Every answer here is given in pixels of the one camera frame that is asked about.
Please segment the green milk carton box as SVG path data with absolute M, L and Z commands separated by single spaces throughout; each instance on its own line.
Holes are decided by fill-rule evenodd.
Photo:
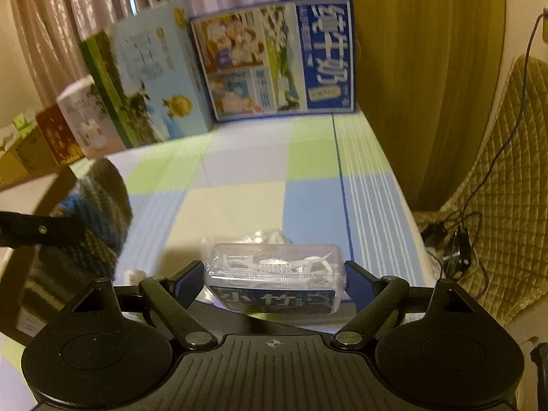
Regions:
M 163 1 L 79 43 L 128 149 L 202 135 L 213 126 L 190 17 L 186 0 Z

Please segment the checkered tablecloth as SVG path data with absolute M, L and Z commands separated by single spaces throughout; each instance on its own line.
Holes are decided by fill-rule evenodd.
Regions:
M 208 135 L 111 157 L 124 176 L 134 223 L 117 268 L 171 275 L 200 258 L 203 238 L 280 230 L 293 243 L 334 244 L 345 259 L 378 276 L 430 284 L 420 234 L 398 181 L 363 114 L 225 123 Z M 246 381 L 236 370 L 228 391 L 201 387 L 198 374 L 226 363 L 197 361 L 148 410 L 358 410 L 365 388 L 356 369 L 305 358 L 307 373 L 269 363 Z

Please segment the power adapter on chair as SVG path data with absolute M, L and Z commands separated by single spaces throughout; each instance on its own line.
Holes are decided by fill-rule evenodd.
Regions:
M 472 247 L 465 228 L 433 223 L 424 228 L 421 238 L 439 268 L 439 278 L 458 281 L 472 266 Z

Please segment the blue milk carton box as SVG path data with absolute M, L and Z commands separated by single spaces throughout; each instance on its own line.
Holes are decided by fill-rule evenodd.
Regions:
M 220 122 L 356 110 L 352 0 L 284 0 L 196 17 Z

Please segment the wooden wardrobe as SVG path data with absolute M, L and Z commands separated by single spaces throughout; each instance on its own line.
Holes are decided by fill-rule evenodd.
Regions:
M 411 209 L 471 169 L 498 85 L 506 0 L 352 0 L 356 97 Z

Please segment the red gift box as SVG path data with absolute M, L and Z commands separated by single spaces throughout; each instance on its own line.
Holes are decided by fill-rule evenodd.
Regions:
M 35 120 L 58 165 L 69 165 L 85 157 L 58 104 L 39 112 Z

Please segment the cotton swabs bag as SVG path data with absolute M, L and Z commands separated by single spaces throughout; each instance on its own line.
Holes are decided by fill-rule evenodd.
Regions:
M 292 244 L 292 241 L 280 229 L 261 229 L 256 232 L 237 236 L 206 236 L 200 239 L 203 250 L 211 250 L 216 244 Z

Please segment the dental floss picks box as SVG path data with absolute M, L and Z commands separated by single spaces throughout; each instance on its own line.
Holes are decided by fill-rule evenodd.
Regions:
M 204 285 L 243 314 L 332 314 L 347 285 L 334 245 L 220 243 L 204 265 Z

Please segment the white humidifier box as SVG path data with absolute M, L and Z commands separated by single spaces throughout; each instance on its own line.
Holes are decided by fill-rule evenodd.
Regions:
M 56 103 L 86 158 L 125 150 L 90 74 L 68 85 Z

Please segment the brown cardboard storage box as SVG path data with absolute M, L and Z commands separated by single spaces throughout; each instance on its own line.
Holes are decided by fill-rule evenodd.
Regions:
M 69 167 L 56 174 L 25 182 L 1 192 L 1 209 L 9 212 L 50 214 L 73 188 L 77 176 Z M 1 333 L 27 345 L 43 322 L 20 307 L 20 296 L 36 254 L 36 247 L 1 248 Z

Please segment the quilted chair cover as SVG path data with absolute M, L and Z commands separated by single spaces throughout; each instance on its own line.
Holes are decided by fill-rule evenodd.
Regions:
M 479 257 L 461 284 L 507 324 L 547 294 L 547 64 L 514 60 L 496 120 L 446 203 L 415 212 L 420 228 L 464 216 Z

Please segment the patterned knit sock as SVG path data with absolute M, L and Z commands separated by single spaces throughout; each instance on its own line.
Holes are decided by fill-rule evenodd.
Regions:
M 59 310 L 93 279 L 112 279 L 133 219 L 124 179 L 106 158 L 99 158 L 78 179 L 51 213 L 75 219 L 84 236 L 41 245 L 30 265 L 21 301 L 40 300 Z

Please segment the brown cardboard carton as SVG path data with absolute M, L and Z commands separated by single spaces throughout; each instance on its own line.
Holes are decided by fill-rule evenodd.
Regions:
M 23 112 L 1 129 L 1 189 L 51 174 L 58 168 L 34 118 Z

